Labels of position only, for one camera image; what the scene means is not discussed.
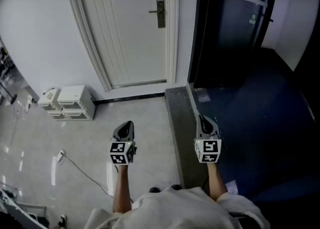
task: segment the door frame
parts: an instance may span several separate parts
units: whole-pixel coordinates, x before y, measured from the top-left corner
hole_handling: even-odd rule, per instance
[[[88,57],[104,90],[108,92],[112,90],[113,87],[97,49],[83,0],[69,1]],[[178,58],[179,0],[167,0],[166,3],[166,82],[168,84],[174,84],[176,82]]]

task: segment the black baseboard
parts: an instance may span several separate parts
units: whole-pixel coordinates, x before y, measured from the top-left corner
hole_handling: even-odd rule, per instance
[[[152,99],[152,98],[159,98],[164,96],[165,96],[165,93],[163,92],[163,93],[155,93],[155,94],[135,95],[135,96],[121,97],[121,98],[98,100],[98,101],[93,101],[93,103],[97,106],[101,104],[139,100],[139,99]]]

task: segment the door lock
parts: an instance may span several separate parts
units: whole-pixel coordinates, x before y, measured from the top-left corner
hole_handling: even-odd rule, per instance
[[[149,10],[149,13],[157,13],[158,28],[166,27],[165,0],[156,0],[156,10]]]

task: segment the white cloth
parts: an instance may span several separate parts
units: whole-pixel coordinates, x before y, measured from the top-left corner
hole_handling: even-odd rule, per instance
[[[260,209],[240,195],[224,193],[212,200],[200,187],[142,195],[125,213],[94,209],[85,229],[240,229],[230,213],[253,218],[262,229],[270,224]]]

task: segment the human arm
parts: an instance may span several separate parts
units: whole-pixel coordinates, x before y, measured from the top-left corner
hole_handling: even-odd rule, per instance
[[[227,192],[227,188],[221,179],[217,165],[207,163],[209,173],[210,198],[216,201],[221,195]]]
[[[113,212],[126,213],[130,210],[131,202],[128,182],[128,165],[119,165],[118,179],[113,199]]]

